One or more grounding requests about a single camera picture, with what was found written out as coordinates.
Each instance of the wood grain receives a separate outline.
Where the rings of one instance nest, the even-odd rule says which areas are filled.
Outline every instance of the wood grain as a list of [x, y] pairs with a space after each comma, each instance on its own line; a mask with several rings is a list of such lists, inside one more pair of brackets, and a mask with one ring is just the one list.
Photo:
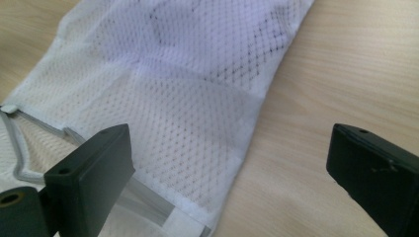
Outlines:
[[[0, 2], [0, 100], [75, 1]], [[316, 0], [270, 88], [214, 236], [384, 236], [325, 169], [335, 122], [419, 155], [419, 2]]]

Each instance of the honeycomb mesh pattern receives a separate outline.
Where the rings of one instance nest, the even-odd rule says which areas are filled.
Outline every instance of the honeycomb mesh pattern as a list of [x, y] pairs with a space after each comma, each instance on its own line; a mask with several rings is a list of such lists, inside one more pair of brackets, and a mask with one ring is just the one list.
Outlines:
[[81, 1], [4, 104], [86, 139], [128, 123], [134, 176], [212, 227], [312, 1]]

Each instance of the white fabric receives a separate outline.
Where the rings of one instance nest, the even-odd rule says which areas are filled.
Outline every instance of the white fabric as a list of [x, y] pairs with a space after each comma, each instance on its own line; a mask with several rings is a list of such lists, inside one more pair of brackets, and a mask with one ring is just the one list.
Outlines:
[[86, 139], [128, 123], [134, 177], [214, 229], [312, 2], [81, 1], [3, 105]]

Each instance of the white mesh fabric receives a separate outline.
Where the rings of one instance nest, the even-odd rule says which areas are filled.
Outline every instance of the white mesh fabric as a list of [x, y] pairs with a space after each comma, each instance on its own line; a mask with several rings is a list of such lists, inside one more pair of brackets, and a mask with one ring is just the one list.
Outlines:
[[81, 1], [4, 104], [84, 138], [128, 123], [135, 178], [212, 228], [312, 1]]

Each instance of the wooden table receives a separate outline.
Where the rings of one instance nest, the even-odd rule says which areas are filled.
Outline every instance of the wooden table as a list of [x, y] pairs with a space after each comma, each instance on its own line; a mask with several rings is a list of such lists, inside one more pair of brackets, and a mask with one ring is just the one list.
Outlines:
[[[0, 2], [0, 101], [75, 3]], [[417, 0], [316, 0], [271, 86], [214, 236], [384, 236], [326, 172], [335, 122], [419, 155]]]

